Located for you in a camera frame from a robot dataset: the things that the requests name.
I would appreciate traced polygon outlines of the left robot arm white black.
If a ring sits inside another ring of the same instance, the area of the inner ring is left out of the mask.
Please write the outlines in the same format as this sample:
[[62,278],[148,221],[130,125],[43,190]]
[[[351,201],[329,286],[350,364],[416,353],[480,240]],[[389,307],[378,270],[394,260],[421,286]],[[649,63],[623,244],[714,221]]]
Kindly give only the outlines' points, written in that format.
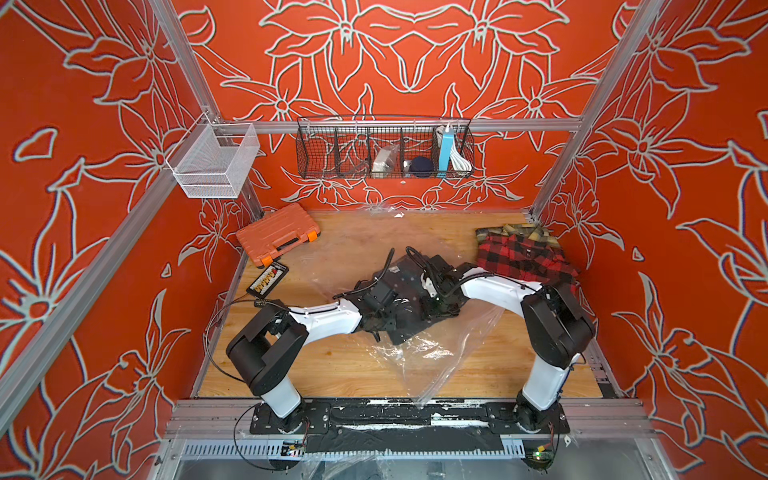
[[291,307],[266,302],[229,342],[226,355],[247,385],[281,420],[301,417],[303,398],[288,372],[311,343],[365,331],[374,336],[396,329],[396,309],[407,296],[383,282],[363,282],[335,296],[333,303]]

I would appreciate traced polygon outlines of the red black plaid shirt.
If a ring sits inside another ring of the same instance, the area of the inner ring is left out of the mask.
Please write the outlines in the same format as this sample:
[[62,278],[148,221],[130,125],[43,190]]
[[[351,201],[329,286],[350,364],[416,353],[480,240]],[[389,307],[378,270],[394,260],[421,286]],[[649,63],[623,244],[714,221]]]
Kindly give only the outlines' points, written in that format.
[[489,234],[478,245],[476,263],[498,275],[544,284],[573,284],[578,276],[560,249],[519,235]]

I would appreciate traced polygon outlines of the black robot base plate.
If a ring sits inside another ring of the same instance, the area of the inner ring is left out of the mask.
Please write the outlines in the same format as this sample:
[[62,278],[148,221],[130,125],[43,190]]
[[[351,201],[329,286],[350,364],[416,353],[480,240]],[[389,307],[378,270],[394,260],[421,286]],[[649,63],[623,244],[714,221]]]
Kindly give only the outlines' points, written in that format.
[[406,398],[307,398],[296,422],[277,418],[266,405],[251,415],[252,435],[298,435],[320,450],[449,450],[490,448],[518,439],[527,448],[550,448],[570,433],[561,405],[536,433],[513,419],[514,400],[437,399],[420,405]]

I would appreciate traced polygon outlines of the clear plastic vacuum bag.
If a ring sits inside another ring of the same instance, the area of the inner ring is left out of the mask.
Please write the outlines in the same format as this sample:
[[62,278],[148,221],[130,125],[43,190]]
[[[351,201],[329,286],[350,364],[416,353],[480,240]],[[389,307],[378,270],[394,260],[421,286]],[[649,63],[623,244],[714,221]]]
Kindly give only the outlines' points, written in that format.
[[[501,220],[482,212],[319,212],[320,239],[289,259],[292,302],[316,305],[352,289],[383,266],[388,252],[401,266],[411,246],[459,266],[473,262],[475,231]],[[502,311],[469,301],[454,318],[421,332],[337,335],[302,349],[289,376],[309,396],[499,397],[507,393],[494,365],[494,331]]]

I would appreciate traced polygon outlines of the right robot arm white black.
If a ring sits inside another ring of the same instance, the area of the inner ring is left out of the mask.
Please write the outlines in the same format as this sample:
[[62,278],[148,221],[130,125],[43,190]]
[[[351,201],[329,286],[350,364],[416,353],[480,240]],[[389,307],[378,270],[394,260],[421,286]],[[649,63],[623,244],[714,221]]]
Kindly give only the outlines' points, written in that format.
[[571,286],[513,279],[468,265],[446,274],[426,272],[421,284],[433,300],[480,300],[524,319],[535,360],[517,395],[513,419],[527,433],[554,423],[551,416],[558,411],[572,366],[595,335]]

